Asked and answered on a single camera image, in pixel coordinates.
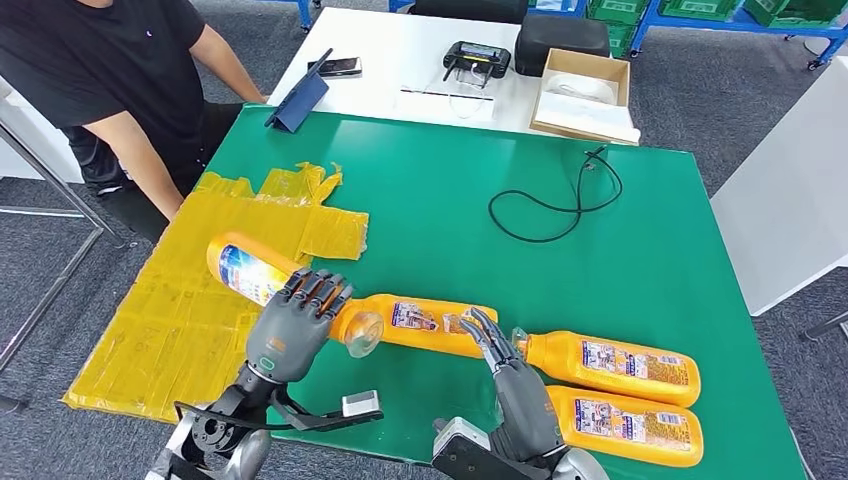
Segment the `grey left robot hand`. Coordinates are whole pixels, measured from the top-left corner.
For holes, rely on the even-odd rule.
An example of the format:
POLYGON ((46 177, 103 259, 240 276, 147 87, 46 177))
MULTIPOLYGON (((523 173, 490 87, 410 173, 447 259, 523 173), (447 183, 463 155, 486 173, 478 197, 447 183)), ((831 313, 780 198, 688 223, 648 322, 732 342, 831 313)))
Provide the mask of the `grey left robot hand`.
POLYGON ((275 384, 302 380, 352 293, 352 284, 341 274, 309 267, 294 272, 250 332, 247 366, 275 384))

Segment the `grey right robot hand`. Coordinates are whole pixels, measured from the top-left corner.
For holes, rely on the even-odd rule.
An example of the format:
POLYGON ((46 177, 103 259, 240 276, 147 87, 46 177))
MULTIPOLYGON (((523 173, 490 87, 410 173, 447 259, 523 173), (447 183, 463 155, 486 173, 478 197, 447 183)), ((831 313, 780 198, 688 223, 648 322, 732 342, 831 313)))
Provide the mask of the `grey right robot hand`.
POLYGON ((565 442, 546 387, 536 370, 483 310, 472 307, 460 325, 482 352, 495 384, 501 424, 490 433, 495 450, 528 462, 561 451, 565 442))

